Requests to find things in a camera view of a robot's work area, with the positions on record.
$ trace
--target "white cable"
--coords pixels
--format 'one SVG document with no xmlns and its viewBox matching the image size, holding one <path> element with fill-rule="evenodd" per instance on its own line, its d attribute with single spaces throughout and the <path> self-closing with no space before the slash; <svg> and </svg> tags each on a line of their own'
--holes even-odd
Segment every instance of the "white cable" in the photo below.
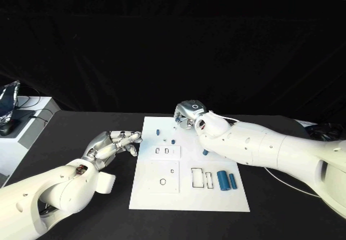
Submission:
<svg viewBox="0 0 346 240">
<path fill-rule="evenodd" d="M 216 117 L 219 117 L 219 118 L 222 118 L 222 119 L 229 119 L 229 120 L 234 120 L 234 121 L 239 122 L 238 119 L 234 119 L 234 118 L 231 118 L 231 117 L 221 116 L 221 115 L 215 114 L 213 111 L 209 111 L 209 113 L 212 113 L 212 115 L 215 115 Z"/>
<path fill-rule="evenodd" d="M 271 175 L 283 184 L 285 184 L 288 187 L 291 187 L 293 189 L 298 190 L 298 191 L 303 192 L 304 194 L 309 194 L 309 195 L 311 195 L 311 196 L 314 196 L 314 197 L 317 197 L 317 198 L 322 198 L 319 195 L 314 195 L 314 194 L 311 194 L 311 193 L 300 190 L 298 188 L 296 188 L 294 186 L 291 186 L 290 184 L 287 184 L 283 180 L 280 180 L 280 179 L 274 176 L 274 174 L 271 173 L 271 171 L 267 169 L 267 167 L 265 167 L 265 170 L 267 170 L 267 172 L 270 173 L 270 175 Z"/>
</svg>

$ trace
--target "robotic hand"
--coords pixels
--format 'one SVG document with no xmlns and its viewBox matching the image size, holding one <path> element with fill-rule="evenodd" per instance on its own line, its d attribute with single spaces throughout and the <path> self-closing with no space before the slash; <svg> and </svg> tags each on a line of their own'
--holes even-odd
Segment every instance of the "robotic hand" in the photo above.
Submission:
<svg viewBox="0 0 346 240">
<path fill-rule="evenodd" d="M 91 141 L 81 159 L 0 189 L 0 239 L 38 239 L 55 224 L 88 205 L 94 193 L 108 194 L 115 176 L 100 172 L 140 143 L 141 133 L 105 131 Z M 38 200 L 46 203 L 39 212 Z"/>
<path fill-rule="evenodd" d="M 258 124 L 208 112 L 196 100 L 177 104 L 174 120 L 183 129 L 195 128 L 205 151 L 239 164 L 290 174 L 346 218 L 346 140 L 324 142 L 284 135 Z"/>
</svg>

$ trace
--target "rectangular hole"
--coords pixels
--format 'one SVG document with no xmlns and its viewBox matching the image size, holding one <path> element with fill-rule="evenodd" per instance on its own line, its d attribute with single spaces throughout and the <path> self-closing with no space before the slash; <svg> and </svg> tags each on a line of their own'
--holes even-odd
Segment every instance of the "rectangular hole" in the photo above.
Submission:
<svg viewBox="0 0 346 240">
<path fill-rule="evenodd" d="M 209 189 L 213 189 L 213 179 L 212 179 L 212 173 L 211 172 L 206 172 L 205 173 L 205 177 L 206 177 L 206 187 Z"/>
<path fill-rule="evenodd" d="M 205 182 L 203 182 L 203 171 L 202 168 L 192 168 L 192 187 L 193 188 L 203 188 Z"/>
</svg>

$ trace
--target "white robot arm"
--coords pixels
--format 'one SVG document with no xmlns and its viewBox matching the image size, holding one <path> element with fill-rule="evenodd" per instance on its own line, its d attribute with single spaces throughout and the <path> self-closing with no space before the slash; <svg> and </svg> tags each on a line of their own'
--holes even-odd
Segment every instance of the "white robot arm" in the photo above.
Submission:
<svg viewBox="0 0 346 240">
<path fill-rule="evenodd" d="M 0 189 L 1 240 L 38 239 L 62 219 L 87 207 L 95 192 L 111 192 L 115 176 L 100 171 L 117 153 L 128 151 L 137 156 L 131 143 L 140 142 L 140 132 L 102 132 L 81 159 Z M 40 212 L 39 199 L 46 203 Z"/>
<path fill-rule="evenodd" d="M 228 123 L 196 100 L 176 106 L 174 120 L 195 128 L 206 151 L 239 164 L 283 171 L 301 180 L 346 218 L 346 141 L 316 141 L 284 135 L 261 125 Z"/>
</svg>

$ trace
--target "white pedestal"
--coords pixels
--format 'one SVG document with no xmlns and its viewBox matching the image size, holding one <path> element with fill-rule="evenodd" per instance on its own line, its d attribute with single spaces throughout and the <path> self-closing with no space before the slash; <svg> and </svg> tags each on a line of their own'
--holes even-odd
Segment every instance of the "white pedestal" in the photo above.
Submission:
<svg viewBox="0 0 346 240">
<path fill-rule="evenodd" d="M 17 97 L 19 106 L 22 106 L 26 101 L 26 96 Z M 35 112 L 35 116 L 43 118 L 48 121 L 48 124 L 52 118 L 52 113 L 55 114 L 61 110 L 53 98 L 46 96 L 40 97 L 40 100 L 38 96 L 32 96 L 23 107 L 26 107 L 23 110 L 38 110 Z M 3 175 L 9 176 L 13 174 L 22 162 L 22 159 L 25 158 L 27 151 L 42 133 L 43 128 L 45 121 L 39 118 L 33 118 L 29 120 L 16 138 L 0 138 L 0 173 Z"/>
</svg>

